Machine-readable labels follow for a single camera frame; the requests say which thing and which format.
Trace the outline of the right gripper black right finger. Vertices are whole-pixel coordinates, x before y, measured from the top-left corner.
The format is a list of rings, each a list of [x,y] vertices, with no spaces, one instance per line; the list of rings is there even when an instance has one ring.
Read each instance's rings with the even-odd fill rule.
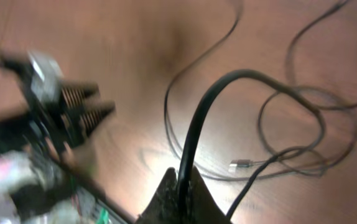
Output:
[[[189,190],[189,223],[230,224],[230,220],[214,201],[196,167],[192,169]]]

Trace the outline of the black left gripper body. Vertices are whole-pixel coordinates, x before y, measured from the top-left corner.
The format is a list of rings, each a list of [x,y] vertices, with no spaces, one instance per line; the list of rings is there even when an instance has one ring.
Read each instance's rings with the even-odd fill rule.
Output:
[[[42,104],[29,90],[22,92],[35,122],[40,124],[59,156],[66,152],[67,147],[73,149],[86,141],[79,118],[84,102],[73,108],[64,108],[60,99],[56,103]]]

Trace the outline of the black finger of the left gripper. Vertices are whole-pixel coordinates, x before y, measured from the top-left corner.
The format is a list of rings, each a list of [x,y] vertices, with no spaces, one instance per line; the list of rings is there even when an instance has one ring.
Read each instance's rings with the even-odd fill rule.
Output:
[[[115,103],[112,102],[96,102],[95,104],[87,104],[81,107],[79,113],[80,124],[84,135],[90,137],[92,132],[116,110]]]
[[[60,105],[64,108],[73,108],[82,105],[93,95],[99,95],[98,85],[92,82],[61,82]]]

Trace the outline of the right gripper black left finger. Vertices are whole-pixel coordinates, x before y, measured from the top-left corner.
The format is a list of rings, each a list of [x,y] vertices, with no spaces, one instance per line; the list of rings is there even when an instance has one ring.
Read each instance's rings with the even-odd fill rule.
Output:
[[[166,170],[146,209],[138,216],[136,224],[178,224],[177,176],[174,168]]]

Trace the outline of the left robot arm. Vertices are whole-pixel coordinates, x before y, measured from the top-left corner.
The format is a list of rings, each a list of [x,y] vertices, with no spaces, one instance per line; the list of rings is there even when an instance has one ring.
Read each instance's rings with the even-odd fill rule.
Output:
[[[124,223],[103,190],[69,163],[115,110],[90,104],[94,83],[52,85],[50,101],[22,87],[27,111],[0,120],[0,223]]]

